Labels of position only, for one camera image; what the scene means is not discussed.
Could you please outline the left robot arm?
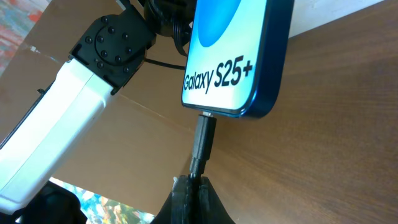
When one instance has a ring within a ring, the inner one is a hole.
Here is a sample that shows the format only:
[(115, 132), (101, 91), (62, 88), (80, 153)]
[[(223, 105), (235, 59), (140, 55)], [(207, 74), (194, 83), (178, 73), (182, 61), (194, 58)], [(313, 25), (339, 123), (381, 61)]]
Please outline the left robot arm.
[(117, 93), (147, 62), (158, 35), (180, 54), (196, 2), (141, 1), (139, 12), (97, 18), (71, 49), (55, 80), (1, 143), (2, 223), (86, 223), (78, 197), (50, 179)]

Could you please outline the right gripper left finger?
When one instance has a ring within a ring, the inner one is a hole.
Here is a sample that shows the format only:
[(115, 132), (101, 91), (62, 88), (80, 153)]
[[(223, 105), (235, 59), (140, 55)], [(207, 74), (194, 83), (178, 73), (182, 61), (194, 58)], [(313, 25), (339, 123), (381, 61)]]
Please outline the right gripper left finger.
[(192, 220), (193, 186), (189, 175), (176, 177), (169, 196), (151, 224), (189, 224)]

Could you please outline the blue screen Galaxy smartphone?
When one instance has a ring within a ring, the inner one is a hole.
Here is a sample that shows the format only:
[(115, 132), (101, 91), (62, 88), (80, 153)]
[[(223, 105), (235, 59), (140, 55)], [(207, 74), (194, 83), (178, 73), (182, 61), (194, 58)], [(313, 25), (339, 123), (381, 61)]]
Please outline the blue screen Galaxy smartphone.
[(232, 118), (270, 113), (294, 0), (199, 0), (182, 85), (186, 108)]

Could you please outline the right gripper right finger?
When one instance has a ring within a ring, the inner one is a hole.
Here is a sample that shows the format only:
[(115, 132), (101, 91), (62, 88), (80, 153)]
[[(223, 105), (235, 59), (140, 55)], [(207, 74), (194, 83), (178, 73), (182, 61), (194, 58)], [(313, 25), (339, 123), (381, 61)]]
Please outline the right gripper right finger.
[(200, 180), (197, 206), (199, 224), (235, 224), (207, 177), (202, 177)]

